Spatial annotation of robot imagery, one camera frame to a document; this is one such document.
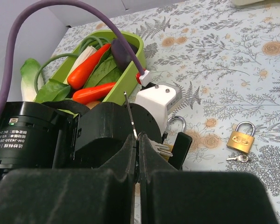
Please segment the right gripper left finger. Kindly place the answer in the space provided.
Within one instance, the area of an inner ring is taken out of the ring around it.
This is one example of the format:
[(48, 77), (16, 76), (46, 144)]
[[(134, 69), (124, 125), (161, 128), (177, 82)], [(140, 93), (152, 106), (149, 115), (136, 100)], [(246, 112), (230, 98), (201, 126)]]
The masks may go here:
[(136, 140), (95, 169), (16, 169), (0, 182), (0, 224), (132, 224)]

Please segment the brown toy potato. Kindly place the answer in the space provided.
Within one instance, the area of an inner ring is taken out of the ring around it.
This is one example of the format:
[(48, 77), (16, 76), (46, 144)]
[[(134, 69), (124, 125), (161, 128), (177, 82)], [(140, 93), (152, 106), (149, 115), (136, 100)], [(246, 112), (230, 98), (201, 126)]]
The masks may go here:
[(101, 101), (91, 101), (89, 103), (86, 104), (86, 106), (89, 108), (89, 109), (92, 109), (94, 108), (95, 106), (101, 104)]

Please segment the small silver key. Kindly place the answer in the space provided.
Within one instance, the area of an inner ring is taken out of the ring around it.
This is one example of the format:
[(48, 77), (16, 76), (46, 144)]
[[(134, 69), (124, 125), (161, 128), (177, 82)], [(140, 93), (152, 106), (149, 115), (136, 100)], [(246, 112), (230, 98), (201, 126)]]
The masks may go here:
[(249, 157), (247, 155), (239, 155), (237, 157), (227, 158), (226, 161), (239, 161), (241, 163), (246, 163), (249, 161)]

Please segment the orange toy carrot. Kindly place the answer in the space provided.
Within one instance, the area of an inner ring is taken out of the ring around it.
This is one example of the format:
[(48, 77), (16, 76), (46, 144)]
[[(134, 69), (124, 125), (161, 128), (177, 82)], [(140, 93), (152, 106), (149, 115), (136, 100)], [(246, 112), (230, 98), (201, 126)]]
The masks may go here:
[(103, 45), (99, 50), (85, 59), (72, 72), (70, 72), (67, 82), (75, 90), (81, 89), (88, 80), (95, 67), (98, 65), (101, 57), (107, 52), (111, 44)]

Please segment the green leafy toy in basket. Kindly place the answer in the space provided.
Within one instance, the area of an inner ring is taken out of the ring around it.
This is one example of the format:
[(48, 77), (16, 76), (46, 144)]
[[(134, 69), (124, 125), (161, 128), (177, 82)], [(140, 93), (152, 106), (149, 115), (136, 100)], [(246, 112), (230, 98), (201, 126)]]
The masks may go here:
[[(95, 87), (98, 85), (117, 82), (122, 72), (118, 69), (112, 56), (101, 59), (94, 71), (91, 73), (89, 80), (81, 89)], [(50, 79), (35, 97), (35, 102), (43, 103), (47, 101), (63, 101), (72, 99), (73, 94), (78, 91), (73, 89), (69, 84), (61, 83), (57, 80)]]

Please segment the silver keys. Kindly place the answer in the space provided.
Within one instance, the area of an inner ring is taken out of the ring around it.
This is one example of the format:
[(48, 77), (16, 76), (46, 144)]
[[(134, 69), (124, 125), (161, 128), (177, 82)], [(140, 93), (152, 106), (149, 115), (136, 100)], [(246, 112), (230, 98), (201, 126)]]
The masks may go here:
[[(133, 120), (133, 116), (132, 116), (132, 112), (131, 112), (131, 107), (129, 105), (128, 102), (128, 97), (127, 97), (127, 93), (124, 91), (124, 97), (125, 97), (125, 102), (126, 102), (126, 106), (127, 106), (127, 110), (129, 113), (129, 117), (130, 117), (130, 121), (131, 121), (131, 125), (132, 125), (132, 129), (133, 129), (133, 134), (136, 140), (138, 140), (138, 135), (135, 129), (135, 124), (134, 124), (134, 120)], [(156, 141), (153, 141), (151, 139), (149, 139), (153, 149), (160, 154), (161, 156), (166, 156), (168, 158), (172, 157), (173, 154), (170, 152), (169, 147), (161, 144), (161, 143), (157, 143)]]

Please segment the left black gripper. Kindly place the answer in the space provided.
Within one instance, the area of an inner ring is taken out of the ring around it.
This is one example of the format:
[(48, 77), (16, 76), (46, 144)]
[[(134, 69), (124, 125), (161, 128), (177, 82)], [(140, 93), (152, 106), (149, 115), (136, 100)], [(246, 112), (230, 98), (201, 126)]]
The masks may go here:
[[(164, 141), (153, 116), (142, 106), (131, 103), (131, 112), (137, 133), (145, 132), (149, 139)], [(98, 168), (114, 156), (133, 129), (126, 105), (101, 103), (79, 118), (75, 130), (75, 152), (71, 167)], [(192, 138), (179, 132), (172, 148), (169, 164), (177, 170), (182, 165), (192, 144)]]

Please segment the red toy chili pepper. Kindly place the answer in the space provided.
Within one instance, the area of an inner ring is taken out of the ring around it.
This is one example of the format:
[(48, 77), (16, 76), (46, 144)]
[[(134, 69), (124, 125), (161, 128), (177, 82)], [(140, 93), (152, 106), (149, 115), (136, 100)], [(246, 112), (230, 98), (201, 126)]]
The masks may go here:
[(109, 94), (116, 82), (106, 83), (95, 87), (84, 88), (76, 91), (72, 99), (80, 104), (86, 105), (93, 101), (98, 101)]

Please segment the white toy radish in basket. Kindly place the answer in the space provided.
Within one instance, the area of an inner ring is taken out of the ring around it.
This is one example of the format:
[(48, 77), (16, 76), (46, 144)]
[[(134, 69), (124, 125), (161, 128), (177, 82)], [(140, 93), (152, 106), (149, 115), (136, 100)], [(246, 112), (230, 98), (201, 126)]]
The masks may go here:
[(93, 46), (87, 46), (82, 53), (78, 56), (78, 58), (75, 60), (73, 66), (71, 67), (67, 77), (64, 80), (64, 84), (68, 84), (67, 78), (68, 76), (81, 64), (83, 63), (88, 57), (96, 53), (97, 50)]

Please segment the green plastic basket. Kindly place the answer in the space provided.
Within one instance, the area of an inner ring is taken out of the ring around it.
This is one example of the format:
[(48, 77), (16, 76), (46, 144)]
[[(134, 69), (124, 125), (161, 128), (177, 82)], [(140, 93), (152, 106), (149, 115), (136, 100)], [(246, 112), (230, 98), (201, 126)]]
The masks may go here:
[[(144, 42), (141, 39), (141, 37), (125, 31), (122, 31), (121, 33), (130, 44), (138, 48), (136, 57), (138, 58), (142, 67), (145, 68), (147, 63), (144, 56)], [(116, 35), (111, 30), (99, 30), (89, 34), (88, 36), (104, 37), (109, 41), (111, 41), (116, 37)], [(51, 76), (51, 78), (59, 82), (63, 82), (68, 72), (70, 71), (70, 68), (72, 67), (74, 61), (75, 61), (74, 58), (65, 59), (64, 62), (56, 70), (56, 72)], [(123, 92), (126, 91), (127, 95), (130, 96), (134, 88), (138, 84), (136, 80), (137, 73), (138, 73), (138, 69), (136, 68), (135, 64), (131, 62), (126, 68), (126, 70), (123, 72), (119, 80), (117, 81), (114, 88), (109, 92), (109, 94), (102, 101), (113, 102), (118, 105), (123, 105), (125, 101)]]

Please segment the floral table mat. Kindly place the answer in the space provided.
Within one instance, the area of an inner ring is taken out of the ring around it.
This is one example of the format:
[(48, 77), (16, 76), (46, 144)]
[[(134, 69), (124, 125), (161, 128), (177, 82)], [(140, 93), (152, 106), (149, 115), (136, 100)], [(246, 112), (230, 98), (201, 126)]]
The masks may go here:
[[(256, 175), (280, 223), (280, 0), (189, 0), (112, 22), (142, 38), (155, 83), (182, 89), (173, 114), (193, 138), (183, 169)], [(256, 127), (249, 154), (226, 146), (243, 121)], [(242, 154), (248, 162), (226, 161)]]

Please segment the purple toy eggplant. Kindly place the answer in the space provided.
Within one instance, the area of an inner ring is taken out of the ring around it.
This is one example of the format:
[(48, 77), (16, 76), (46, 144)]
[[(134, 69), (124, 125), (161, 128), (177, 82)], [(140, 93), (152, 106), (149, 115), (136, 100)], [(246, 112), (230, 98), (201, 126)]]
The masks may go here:
[(114, 38), (111, 42), (111, 52), (117, 67), (124, 72), (132, 59), (117, 38)]

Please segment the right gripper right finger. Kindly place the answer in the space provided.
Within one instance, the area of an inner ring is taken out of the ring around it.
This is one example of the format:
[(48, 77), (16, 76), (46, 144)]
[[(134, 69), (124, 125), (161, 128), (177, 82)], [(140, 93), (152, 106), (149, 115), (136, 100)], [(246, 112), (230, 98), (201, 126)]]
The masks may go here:
[(141, 221), (144, 224), (275, 224), (266, 190), (245, 172), (180, 171), (139, 135)]

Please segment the green napa cabbage toy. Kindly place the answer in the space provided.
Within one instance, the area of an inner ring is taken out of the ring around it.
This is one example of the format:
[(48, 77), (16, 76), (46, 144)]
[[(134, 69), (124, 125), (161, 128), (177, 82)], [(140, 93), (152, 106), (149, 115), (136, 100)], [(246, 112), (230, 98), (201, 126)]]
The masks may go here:
[(33, 102), (37, 95), (34, 87), (35, 76), (41, 65), (33, 58), (27, 59), (22, 65), (21, 72), (21, 94), (22, 101)]

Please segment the small brass padlock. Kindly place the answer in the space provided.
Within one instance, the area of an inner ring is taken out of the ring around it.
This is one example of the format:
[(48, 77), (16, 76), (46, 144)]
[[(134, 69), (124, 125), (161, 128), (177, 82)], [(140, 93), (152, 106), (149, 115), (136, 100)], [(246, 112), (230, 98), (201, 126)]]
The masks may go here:
[[(239, 128), (242, 125), (248, 125), (252, 128), (250, 135), (239, 132)], [(238, 150), (242, 153), (249, 154), (252, 144), (254, 142), (254, 134), (256, 132), (256, 127), (253, 123), (249, 121), (243, 121), (238, 123), (235, 131), (233, 131), (227, 141), (226, 146), (230, 149)]]

